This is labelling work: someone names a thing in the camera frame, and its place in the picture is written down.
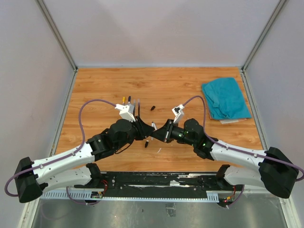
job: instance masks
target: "folded cloth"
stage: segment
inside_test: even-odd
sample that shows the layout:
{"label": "folded cloth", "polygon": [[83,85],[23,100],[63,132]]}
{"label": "folded cloth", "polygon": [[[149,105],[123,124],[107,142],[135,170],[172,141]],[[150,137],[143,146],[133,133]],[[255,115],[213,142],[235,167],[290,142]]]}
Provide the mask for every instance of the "folded cloth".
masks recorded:
{"label": "folded cloth", "polygon": [[202,91],[211,118],[215,120],[251,118],[242,91],[234,78],[219,78],[202,84]]}

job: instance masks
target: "blue cloth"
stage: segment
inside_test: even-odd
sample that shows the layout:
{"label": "blue cloth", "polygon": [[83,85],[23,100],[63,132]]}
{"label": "blue cloth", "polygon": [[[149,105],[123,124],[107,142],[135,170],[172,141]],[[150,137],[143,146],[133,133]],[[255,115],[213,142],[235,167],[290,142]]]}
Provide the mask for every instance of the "blue cloth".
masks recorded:
{"label": "blue cloth", "polygon": [[202,84],[211,117],[215,120],[251,118],[242,91],[232,77]]}

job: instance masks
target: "wooden tabletop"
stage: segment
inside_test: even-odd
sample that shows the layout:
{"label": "wooden tabletop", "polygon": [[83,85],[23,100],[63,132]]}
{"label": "wooden tabletop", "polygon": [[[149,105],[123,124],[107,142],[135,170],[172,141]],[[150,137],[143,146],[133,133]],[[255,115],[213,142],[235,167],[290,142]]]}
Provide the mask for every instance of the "wooden tabletop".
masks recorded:
{"label": "wooden tabletop", "polygon": [[[140,98],[141,119],[159,128],[167,119],[174,119],[172,108],[190,97],[202,95],[201,84],[221,77],[233,77],[238,82],[249,107],[245,89],[236,67],[229,68],[101,68],[79,69],[71,100],[66,113],[56,153],[67,151],[81,143],[78,112],[88,100],[99,98],[121,104],[122,97]],[[203,120],[203,105],[194,99],[184,109],[187,118]],[[120,119],[119,112],[102,102],[88,104],[82,112],[82,123],[86,139],[100,133]],[[254,119],[222,125],[211,120],[207,114],[206,132],[227,143],[262,149]],[[217,171],[227,162],[204,160],[193,148],[177,144],[166,144],[156,139],[144,147],[145,141],[134,141],[128,150],[97,161],[101,171]]]}

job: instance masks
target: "gray floor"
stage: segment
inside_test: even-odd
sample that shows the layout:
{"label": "gray floor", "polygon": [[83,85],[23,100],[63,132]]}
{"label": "gray floor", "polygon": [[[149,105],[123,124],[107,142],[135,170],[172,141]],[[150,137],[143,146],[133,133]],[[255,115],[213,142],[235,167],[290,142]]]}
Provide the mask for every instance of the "gray floor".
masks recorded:
{"label": "gray floor", "polygon": [[286,228],[279,199],[243,195],[227,210],[215,203],[102,201],[96,206],[41,200],[32,228]]}

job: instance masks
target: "white wall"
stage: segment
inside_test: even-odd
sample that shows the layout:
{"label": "white wall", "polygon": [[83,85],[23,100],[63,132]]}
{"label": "white wall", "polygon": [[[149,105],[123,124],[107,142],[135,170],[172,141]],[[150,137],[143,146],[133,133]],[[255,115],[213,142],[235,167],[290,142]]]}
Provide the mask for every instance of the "white wall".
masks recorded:
{"label": "white wall", "polygon": [[[289,1],[247,73],[270,145],[304,167],[304,1]],[[304,181],[293,199],[304,226]]]}
{"label": "white wall", "polygon": [[0,2],[0,53],[0,226],[12,228],[24,204],[5,182],[21,158],[49,154],[73,71],[34,0]]}
{"label": "white wall", "polygon": [[79,66],[241,66],[278,0],[45,0]]}

